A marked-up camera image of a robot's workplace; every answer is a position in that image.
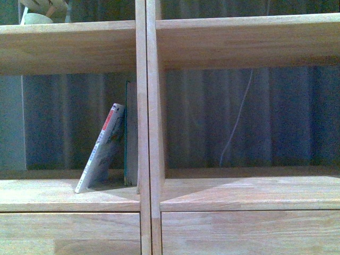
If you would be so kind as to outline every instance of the wooden drawer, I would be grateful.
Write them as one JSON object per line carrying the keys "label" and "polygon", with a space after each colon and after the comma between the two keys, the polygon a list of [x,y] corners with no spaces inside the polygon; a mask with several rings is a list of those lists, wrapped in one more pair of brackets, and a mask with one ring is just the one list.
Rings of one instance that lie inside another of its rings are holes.
{"label": "wooden drawer", "polygon": [[140,254],[139,213],[0,214],[0,254]]}
{"label": "wooden drawer", "polygon": [[340,254],[340,211],[164,212],[163,254]]}

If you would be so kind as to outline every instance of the wooden shelf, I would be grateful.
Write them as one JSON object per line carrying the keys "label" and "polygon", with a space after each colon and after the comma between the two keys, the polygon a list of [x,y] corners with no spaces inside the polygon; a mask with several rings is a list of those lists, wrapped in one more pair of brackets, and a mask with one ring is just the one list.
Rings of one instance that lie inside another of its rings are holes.
{"label": "wooden shelf", "polygon": [[340,63],[340,14],[156,21],[166,69]]}
{"label": "wooden shelf", "polygon": [[[274,175],[279,169],[282,168],[274,169]],[[312,172],[317,173],[316,169],[318,168],[312,169]],[[285,172],[281,175],[277,177],[166,179],[160,210],[340,209],[339,177],[284,176]]]}
{"label": "wooden shelf", "polygon": [[136,187],[124,187],[119,181],[76,194],[74,189],[79,178],[63,179],[62,176],[80,177],[81,172],[26,171],[22,175],[25,180],[1,173],[0,177],[7,180],[0,180],[0,211],[140,211]]}
{"label": "wooden shelf", "polygon": [[0,58],[6,75],[135,71],[135,21],[3,25]]}

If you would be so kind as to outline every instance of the bowl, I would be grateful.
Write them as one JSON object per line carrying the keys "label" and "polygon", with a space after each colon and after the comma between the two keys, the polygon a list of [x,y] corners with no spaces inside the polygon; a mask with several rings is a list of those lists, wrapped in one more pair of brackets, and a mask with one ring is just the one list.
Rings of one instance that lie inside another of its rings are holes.
{"label": "bowl", "polygon": [[53,20],[45,15],[38,13],[27,13],[25,15],[25,25],[33,25],[33,24],[51,24]]}

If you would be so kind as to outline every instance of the paperback book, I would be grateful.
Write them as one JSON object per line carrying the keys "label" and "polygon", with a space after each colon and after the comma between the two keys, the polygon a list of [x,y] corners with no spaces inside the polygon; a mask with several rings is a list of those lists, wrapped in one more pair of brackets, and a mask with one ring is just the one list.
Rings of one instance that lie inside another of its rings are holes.
{"label": "paperback book", "polygon": [[123,105],[113,104],[75,188],[76,193],[107,177],[108,168],[124,134],[124,109]]}

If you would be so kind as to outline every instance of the light wood grain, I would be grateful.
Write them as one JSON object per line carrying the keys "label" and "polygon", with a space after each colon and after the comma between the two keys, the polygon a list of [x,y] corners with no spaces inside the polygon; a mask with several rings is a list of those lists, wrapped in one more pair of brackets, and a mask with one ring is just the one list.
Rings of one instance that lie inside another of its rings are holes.
{"label": "light wood grain", "polygon": [[0,211],[140,211],[135,187],[100,185],[82,194],[77,179],[0,180]]}
{"label": "light wood grain", "polygon": [[340,209],[340,178],[167,179],[161,199],[161,211]]}
{"label": "light wood grain", "polygon": [[0,26],[0,74],[135,70],[135,21]]}
{"label": "light wood grain", "polygon": [[140,254],[139,214],[0,214],[1,254]]}
{"label": "light wood grain", "polygon": [[167,69],[340,63],[340,14],[157,21]]}
{"label": "light wood grain", "polygon": [[138,171],[141,200],[141,243],[142,254],[151,251],[151,205],[149,172],[149,128],[148,128],[148,85],[147,85],[147,36],[145,0],[136,0],[136,44],[137,44],[137,104],[138,104]]}
{"label": "light wood grain", "polygon": [[163,254],[340,254],[340,211],[162,213]]}
{"label": "light wood grain", "polygon": [[160,194],[165,179],[165,99],[163,67],[156,38],[156,17],[160,17],[159,0],[147,0],[148,112],[150,149],[150,192],[152,222],[152,254],[162,254]]}

